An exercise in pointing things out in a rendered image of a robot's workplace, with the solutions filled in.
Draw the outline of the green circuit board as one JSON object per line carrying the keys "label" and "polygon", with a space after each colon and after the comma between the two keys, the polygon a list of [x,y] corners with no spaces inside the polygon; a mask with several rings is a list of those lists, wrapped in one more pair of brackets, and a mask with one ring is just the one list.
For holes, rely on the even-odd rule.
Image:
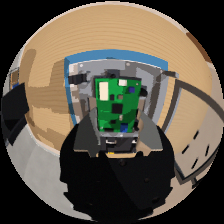
{"label": "green circuit board", "polygon": [[97,78],[95,84],[99,132],[132,132],[141,81]]}

